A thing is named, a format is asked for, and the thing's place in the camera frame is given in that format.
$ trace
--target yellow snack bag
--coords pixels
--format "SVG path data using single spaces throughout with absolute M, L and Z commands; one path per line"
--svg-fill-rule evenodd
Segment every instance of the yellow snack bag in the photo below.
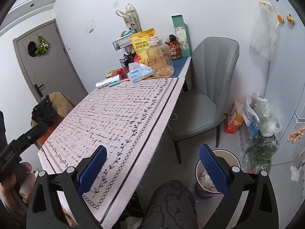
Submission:
M 146 49 L 149 48 L 149 38 L 155 36 L 155 30 L 153 28 L 147 31 L 141 31 L 130 35 L 132 40 L 132 46 L 135 49 L 135 52 L 141 59 L 140 64 L 149 66 L 148 55 Z

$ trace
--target chair seat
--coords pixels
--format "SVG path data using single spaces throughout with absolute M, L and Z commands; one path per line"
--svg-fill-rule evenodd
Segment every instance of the chair seat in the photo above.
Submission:
M 181 93 L 170 120 L 170 138 L 174 141 L 187 139 L 218 126 L 216 104 L 206 95 L 190 90 Z

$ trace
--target person's leg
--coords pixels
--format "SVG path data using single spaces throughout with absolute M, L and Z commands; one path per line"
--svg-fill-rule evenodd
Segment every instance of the person's leg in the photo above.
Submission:
M 182 183 L 171 181 L 156 189 L 138 227 L 147 228 L 198 229 L 195 199 Z

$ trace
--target blue gripper pad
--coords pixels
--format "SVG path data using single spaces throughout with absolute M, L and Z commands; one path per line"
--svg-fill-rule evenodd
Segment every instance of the blue gripper pad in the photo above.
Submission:
M 199 149 L 199 159 L 211 177 L 217 191 L 226 195 L 229 191 L 228 176 L 205 145 L 202 145 Z
M 77 192 L 80 195 L 90 191 L 92 184 L 105 164 L 107 159 L 106 148 L 101 146 L 101 148 L 98 151 L 95 151 L 88 159 L 90 159 L 89 163 L 78 178 Z

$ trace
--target orange paper bag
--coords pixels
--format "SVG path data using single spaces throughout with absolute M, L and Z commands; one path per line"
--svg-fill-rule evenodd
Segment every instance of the orange paper bag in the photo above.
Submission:
M 235 101 L 225 120 L 225 132 L 234 134 L 238 130 L 238 128 L 244 122 L 244 118 L 242 116 L 243 111 L 244 105 L 238 101 Z

